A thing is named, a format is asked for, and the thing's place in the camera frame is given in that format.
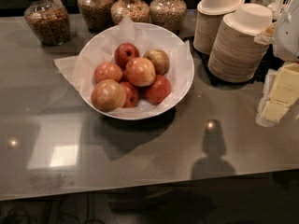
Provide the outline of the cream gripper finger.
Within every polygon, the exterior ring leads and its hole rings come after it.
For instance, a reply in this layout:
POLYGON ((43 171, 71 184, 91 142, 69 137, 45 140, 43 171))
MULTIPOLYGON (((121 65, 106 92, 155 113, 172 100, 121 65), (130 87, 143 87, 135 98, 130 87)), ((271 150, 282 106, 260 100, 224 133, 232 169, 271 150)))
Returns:
POLYGON ((273 127, 299 99, 299 63, 284 63, 277 71, 269 69, 263 85, 263 98, 256 122, 273 127))
POLYGON ((276 24, 273 22, 266 29, 262 30, 254 37, 254 42, 261 45, 270 45, 274 42, 274 31, 276 24))

